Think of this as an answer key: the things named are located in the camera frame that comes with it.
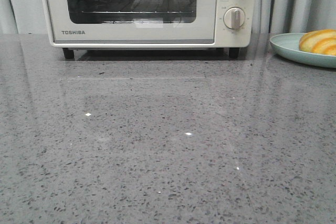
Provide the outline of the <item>black right oven foot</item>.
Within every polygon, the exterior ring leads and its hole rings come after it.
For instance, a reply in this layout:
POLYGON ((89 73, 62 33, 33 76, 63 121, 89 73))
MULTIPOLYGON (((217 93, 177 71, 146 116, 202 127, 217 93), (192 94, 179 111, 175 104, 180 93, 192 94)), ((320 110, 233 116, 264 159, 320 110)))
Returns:
POLYGON ((239 56, 239 52, 240 52, 240 48, 237 48, 237 47, 231 47, 229 48, 229 57, 231 59, 237 59, 238 56, 239 56))

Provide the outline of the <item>lower oven control knob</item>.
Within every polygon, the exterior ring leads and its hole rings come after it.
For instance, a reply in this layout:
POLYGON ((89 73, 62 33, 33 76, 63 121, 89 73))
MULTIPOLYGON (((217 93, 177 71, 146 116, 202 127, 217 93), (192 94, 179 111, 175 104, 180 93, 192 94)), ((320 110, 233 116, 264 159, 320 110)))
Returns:
POLYGON ((224 14, 223 21, 227 28, 239 30, 245 22, 245 13, 241 8, 230 8, 224 14))

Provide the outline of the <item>black left oven foot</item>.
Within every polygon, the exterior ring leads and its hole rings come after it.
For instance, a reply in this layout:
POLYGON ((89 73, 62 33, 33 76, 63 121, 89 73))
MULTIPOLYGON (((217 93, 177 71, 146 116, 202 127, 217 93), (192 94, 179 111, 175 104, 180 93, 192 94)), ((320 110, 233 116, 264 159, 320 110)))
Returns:
POLYGON ((73 59, 75 57, 74 51, 70 50, 69 48, 62 48, 62 51, 66 59, 73 59))

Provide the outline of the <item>glass oven door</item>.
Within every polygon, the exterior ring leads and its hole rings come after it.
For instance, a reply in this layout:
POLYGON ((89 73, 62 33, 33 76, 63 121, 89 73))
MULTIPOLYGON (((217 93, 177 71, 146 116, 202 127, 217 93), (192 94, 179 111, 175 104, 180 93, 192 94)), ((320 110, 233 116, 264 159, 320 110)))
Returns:
POLYGON ((195 0, 192 13, 157 14, 80 13, 78 0, 45 1, 56 44, 212 43, 215 37, 216 0, 195 0))

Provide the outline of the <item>striped yellow croissant bread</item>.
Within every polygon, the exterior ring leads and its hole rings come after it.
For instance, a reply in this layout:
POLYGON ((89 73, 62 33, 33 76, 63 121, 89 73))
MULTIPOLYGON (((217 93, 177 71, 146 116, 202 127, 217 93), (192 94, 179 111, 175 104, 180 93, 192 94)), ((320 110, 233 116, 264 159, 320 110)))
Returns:
POLYGON ((335 56, 335 29, 315 30, 304 34, 299 40, 299 50, 335 56))

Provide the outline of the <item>cream Toshiba toaster oven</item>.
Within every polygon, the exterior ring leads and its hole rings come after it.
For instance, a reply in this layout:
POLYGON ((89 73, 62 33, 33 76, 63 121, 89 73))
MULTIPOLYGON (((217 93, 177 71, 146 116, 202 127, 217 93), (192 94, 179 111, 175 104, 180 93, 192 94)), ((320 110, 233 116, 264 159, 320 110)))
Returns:
POLYGON ((209 49, 209 48, 243 48, 249 45, 255 0, 216 0, 215 37, 212 43, 80 43, 56 44, 50 36, 49 15, 46 11, 46 1, 42 0, 47 23, 50 44, 58 48, 70 50, 169 50, 169 49, 209 49), (230 8, 241 8, 245 13, 245 22, 239 30, 232 30, 224 24, 224 14, 230 8))

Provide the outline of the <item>light green plate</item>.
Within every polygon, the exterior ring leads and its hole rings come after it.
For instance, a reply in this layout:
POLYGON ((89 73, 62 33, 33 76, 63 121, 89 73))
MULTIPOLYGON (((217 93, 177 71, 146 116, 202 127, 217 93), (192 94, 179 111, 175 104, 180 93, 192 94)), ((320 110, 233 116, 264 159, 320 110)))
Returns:
POLYGON ((314 67, 335 69, 335 56, 314 54, 299 50, 299 40, 304 33, 287 33, 270 38, 273 51, 288 60, 314 67))

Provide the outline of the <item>black oven foot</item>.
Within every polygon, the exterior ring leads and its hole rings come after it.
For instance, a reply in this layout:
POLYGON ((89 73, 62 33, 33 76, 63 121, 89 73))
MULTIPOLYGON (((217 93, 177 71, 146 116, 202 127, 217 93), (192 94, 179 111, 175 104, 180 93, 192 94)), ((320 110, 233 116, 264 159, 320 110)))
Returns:
POLYGON ((66 59, 73 59, 75 57, 74 51, 70 50, 69 48, 62 48, 62 51, 66 59))
POLYGON ((231 59, 237 59, 238 56, 239 56, 239 52, 240 52, 240 48, 237 48, 237 47, 231 47, 229 48, 229 57, 231 59))

